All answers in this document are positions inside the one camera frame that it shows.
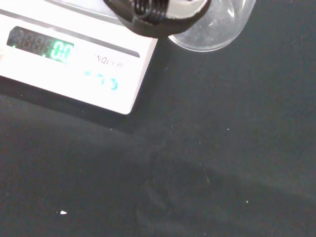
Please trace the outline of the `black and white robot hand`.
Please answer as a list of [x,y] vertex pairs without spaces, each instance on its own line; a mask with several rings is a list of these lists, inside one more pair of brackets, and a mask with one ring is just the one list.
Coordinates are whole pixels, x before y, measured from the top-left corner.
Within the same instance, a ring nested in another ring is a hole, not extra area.
[[210,0],[106,0],[104,3],[129,30],[156,39],[185,32],[211,5]]

